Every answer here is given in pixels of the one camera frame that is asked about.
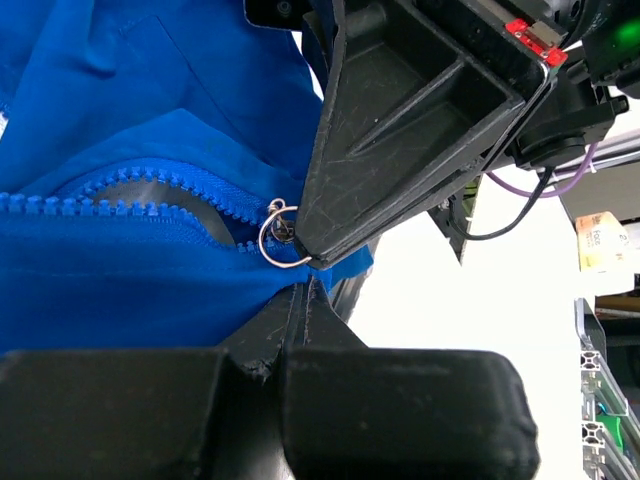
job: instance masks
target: zipper pull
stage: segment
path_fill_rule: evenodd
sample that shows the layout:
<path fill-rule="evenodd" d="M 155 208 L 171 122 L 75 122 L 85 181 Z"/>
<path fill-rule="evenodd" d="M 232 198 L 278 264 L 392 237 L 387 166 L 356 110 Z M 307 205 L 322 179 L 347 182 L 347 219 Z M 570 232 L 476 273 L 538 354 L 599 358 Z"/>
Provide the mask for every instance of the zipper pull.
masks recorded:
<path fill-rule="evenodd" d="M 267 209 L 267 213 L 269 216 L 262 224 L 262 227 L 260 227 L 260 235 L 258 236 L 258 248 L 260 249 L 260 253 L 265 258 L 265 260 L 275 267 L 283 269 L 297 268 L 306 265 L 311 261 L 311 257 L 305 257 L 298 260 L 297 262 L 279 262 L 269 255 L 265 247 L 265 242 L 268 242 L 266 238 L 267 231 L 271 232 L 271 236 L 280 243 L 291 243 L 293 241 L 295 234 L 294 222 L 283 218 L 282 215 L 284 215 L 285 213 L 297 211 L 298 207 L 288 207 L 285 201 L 281 198 L 272 200 Z"/>

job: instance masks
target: blue bag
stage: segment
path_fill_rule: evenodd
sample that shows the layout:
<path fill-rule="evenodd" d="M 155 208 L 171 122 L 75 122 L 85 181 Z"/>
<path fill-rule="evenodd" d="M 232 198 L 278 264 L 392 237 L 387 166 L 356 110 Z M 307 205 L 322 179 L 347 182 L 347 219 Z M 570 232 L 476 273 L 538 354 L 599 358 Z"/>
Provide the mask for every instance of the blue bag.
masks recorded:
<path fill-rule="evenodd" d="M 0 353 L 215 345 L 282 288 L 366 270 L 366 249 L 317 272 L 254 243 L 271 200 L 298 204 L 320 111 L 290 34 L 239 0 L 0 2 Z M 239 245 L 94 202 L 136 181 L 215 206 Z"/>

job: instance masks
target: red clip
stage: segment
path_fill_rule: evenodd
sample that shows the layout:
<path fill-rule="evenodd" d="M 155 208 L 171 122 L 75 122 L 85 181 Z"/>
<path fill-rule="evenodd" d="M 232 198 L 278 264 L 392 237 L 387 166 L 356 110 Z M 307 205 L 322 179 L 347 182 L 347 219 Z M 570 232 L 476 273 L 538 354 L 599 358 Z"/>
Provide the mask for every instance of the red clip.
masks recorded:
<path fill-rule="evenodd" d="M 518 18 L 505 25 L 507 31 L 520 40 L 529 50 L 542 58 L 552 68 L 561 66 L 567 61 L 569 55 L 557 47 L 546 48 L 545 45 L 536 43 L 529 35 L 529 24 Z"/>

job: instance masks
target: green led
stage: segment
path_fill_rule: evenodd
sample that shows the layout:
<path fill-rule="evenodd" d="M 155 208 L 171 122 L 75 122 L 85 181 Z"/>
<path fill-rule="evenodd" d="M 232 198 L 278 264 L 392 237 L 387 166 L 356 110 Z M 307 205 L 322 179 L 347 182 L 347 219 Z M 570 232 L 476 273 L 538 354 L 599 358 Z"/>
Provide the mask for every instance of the green led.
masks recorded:
<path fill-rule="evenodd" d="M 625 23 L 616 32 L 618 44 L 621 47 L 631 47 L 640 43 L 640 18 Z"/>

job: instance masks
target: white table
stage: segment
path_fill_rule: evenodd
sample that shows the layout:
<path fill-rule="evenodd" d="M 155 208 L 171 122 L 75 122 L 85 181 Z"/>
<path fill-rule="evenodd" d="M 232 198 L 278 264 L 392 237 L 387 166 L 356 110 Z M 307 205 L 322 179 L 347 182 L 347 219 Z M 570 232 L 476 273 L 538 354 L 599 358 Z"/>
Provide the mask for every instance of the white table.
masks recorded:
<path fill-rule="evenodd" d="M 535 174 L 499 175 L 532 190 Z M 517 216 L 525 199 L 489 179 L 472 233 Z M 461 266 L 425 213 L 387 233 L 350 326 L 372 347 L 461 348 L 509 358 L 539 428 L 538 480 L 582 479 L 580 342 L 574 300 L 583 296 L 576 236 L 557 199 L 541 200 L 510 234 L 468 242 Z"/>

